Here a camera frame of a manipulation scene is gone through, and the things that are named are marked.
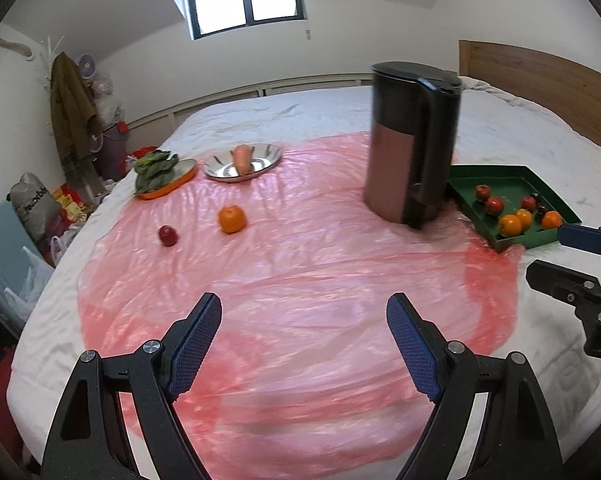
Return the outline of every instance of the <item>white bedsheet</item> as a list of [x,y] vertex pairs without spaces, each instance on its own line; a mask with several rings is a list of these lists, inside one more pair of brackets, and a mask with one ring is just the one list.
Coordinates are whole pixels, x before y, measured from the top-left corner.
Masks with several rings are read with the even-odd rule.
[[[523,164],[544,179],[581,217],[601,225],[601,148],[545,108],[488,84],[464,79],[456,158],[460,164]],[[370,88],[314,90],[219,104],[191,116],[165,142],[182,157],[238,142],[296,142],[369,129]],[[24,442],[42,460],[56,405],[80,353],[76,284],[95,241],[114,225],[132,198],[133,177],[116,186],[63,257],[27,323],[12,364],[7,400]],[[529,290],[523,269],[542,258],[596,275],[601,257],[558,244],[526,251],[519,269],[516,329],[495,355],[524,352],[545,393],[563,456],[569,456],[601,421],[601,360],[583,353],[584,335],[573,310]],[[462,476],[477,439],[475,410],[450,478]],[[142,441],[130,435],[141,473],[155,478]],[[333,476],[395,478],[397,460]]]

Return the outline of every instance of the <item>metal bowl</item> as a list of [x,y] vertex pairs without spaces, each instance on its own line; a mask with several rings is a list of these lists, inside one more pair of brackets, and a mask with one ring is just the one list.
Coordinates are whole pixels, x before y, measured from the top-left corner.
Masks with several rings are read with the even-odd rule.
[[273,144],[247,144],[252,149],[253,171],[239,175],[234,167],[233,151],[215,153],[205,162],[202,171],[213,180],[219,182],[243,182],[267,173],[280,162],[282,148]]

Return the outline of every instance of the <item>tomato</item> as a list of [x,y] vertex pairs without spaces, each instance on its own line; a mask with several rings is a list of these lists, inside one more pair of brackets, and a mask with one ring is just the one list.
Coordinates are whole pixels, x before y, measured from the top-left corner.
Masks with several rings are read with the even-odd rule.
[[512,238],[522,233],[522,224],[516,215],[505,215],[498,221],[498,232],[505,238]]
[[532,196],[526,196],[520,201],[520,207],[526,209],[527,211],[531,211],[532,213],[536,210],[536,199]]
[[549,211],[549,209],[547,208],[546,205],[540,204],[538,206],[538,217],[542,220],[542,217],[545,216],[548,211]]
[[498,216],[504,210],[503,201],[497,196],[492,196],[487,202],[485,202],[485,210],[488,214]]
[[160,241],[165,247],[171,247],[176,245],[176,242],[178,241],[178,233],[176,232],[176,229],[171,227],[171,225],[163,225],[158,230],[158,238],[160,238]]
[[563,217],[558,211],[547,211],[540,224],[543,229],[555,229],[563,224]]
[[520,225],[522,226],[523,232],[528,230],[534,222],[533,215],[526,209],[518,209],[514,214],[520,220]]
[[489,186],[481,184],[480,186],[475,187],[475,197],[480,200],[480,202],[486,202],[490,196],[491,188]]
[[242,231],[247,225],[245,212],[237,205],[224,207],[218,212],[218,224],[228,235]]

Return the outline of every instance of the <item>blue gripper pad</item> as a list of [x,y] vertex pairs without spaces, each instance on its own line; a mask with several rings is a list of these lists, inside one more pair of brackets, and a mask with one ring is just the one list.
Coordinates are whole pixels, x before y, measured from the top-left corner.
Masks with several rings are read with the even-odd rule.
[[206,293],[187,319],[174,323],[165,334],[162,340],[165,345],[163,386],[171,402],[192,387],[221,318],[220,299]]
[[566,247],[601,255],[601,230],[580,225],[558,228],[558,241]]
[[404,294],[394,294],[389,298],[387,324],[407,365],[411,380],[421,394],[426,394],[431,402],[438,403],[443,393],[438,377],[439,364],[416,323],[424,322]]

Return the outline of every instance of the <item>wooden headboard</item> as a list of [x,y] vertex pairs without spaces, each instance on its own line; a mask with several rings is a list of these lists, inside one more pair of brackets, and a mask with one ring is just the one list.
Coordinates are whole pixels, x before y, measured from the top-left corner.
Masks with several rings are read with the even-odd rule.
[[460,75],[548,108],[601,146],[601,73],[537,50],[460,41]]

